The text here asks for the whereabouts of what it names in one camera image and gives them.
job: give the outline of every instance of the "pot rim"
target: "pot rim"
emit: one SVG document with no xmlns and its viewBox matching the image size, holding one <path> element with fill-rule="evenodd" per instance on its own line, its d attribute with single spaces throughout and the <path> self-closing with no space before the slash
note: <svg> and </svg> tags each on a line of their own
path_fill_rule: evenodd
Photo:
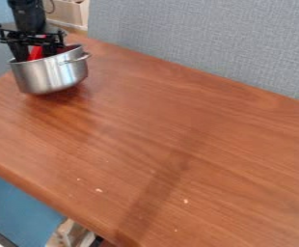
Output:
<svg viewBox="0 0 299 247">
<path fill-rule="evenodd" d="M 56 55 L 54 55 L 54 56 L 51 56 L 51 57 L 48 57 L 48 58 L 42 58 L 42 59 L 36 59 L 36 60 L 32 60 L 32 61 L 24 61 L 24 62 L 15 62 L 16 58 L 12 58 L 12 59 L 10 60 L 10 64 L 11 64 L 11 65 L 22 65 L 22 64 L 31 64 L 31 63 L 42 62 L 42 61 L 44 61 L 44 60 L 48 61 L 48 60 L 51 60 L 51 59 L 58 58 L 59 56 L 60 56 L 60 57 L 64 56 L 68 52 L 71 52 L 71 51 L 74 51 L 74 50 L 76 50 L 76 49 L 82 49 L 82 48 L 83 48 L 83 45 L 82 45 L 80 43 L 68 44 L 66 47 L 68 47 L 68 46 L 75 46 L 75 48 L 72 48 L 71 50 L 68 50 L 68 51 L 66 51 L 66 52 L 63 52 L 63 53 L 59 53 L 59 54 L 56 54 Z"/>
</svg>

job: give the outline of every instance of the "stainless steel pot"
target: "stainless steel pot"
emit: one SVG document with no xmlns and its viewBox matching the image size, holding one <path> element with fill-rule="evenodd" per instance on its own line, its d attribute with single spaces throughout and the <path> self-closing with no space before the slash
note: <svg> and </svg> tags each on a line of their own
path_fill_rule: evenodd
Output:
<svg viewBox="0 0 299 247">
<path fill-rule="evenodd" d="M 22 92 L 48 94 L 72 87 L 88 76 L 87 59 L 82 44 L 66 46 L 55 56 L 28 61 L 10 61 Z"/>
</svg>

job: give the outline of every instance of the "wooden table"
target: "wooden table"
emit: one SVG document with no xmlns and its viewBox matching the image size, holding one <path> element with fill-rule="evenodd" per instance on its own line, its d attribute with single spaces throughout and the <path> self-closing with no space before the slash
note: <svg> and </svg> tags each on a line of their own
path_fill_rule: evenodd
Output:
<svg viewBox="0 0 299 247">
<path fill-rule="evenodd" d="M 299 247 L 299 101 L 70 39 L 76 88 L 0 77 L 0 176 L 118 246 Z"/>
</svg>

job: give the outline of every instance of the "pot handle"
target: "pot handle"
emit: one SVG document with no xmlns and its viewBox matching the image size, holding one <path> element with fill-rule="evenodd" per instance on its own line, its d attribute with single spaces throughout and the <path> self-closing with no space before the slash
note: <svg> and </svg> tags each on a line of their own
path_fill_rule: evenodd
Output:
<svg viewBox="0 0 299 247">
<path fill-rule="evenodd" d="M 59 63 L 60 66 L 66 65 L 66 64 L 71 64 L 71 63 L 76 63 L 80 62 L 86 59 L 88 59 L 90 57 L 92 57 L 92 54 L 90 52 L 84 52 L 83 56 L 80 58 L 72 59 L 72 60 L 66 60 L 63 62 Z"/>
</svg>

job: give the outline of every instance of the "wood grain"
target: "wood grain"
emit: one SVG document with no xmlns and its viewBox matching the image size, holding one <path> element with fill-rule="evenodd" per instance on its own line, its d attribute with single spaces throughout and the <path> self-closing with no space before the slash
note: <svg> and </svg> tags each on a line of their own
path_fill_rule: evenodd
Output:
<svg viewBox="0 0 299 247">
<path fill-rule="evenodd" d="M 299 247 L 299 101 L 70 39 L 76 88 L 0 77 L 0 176 L 116 246 Z"/>
</svg>

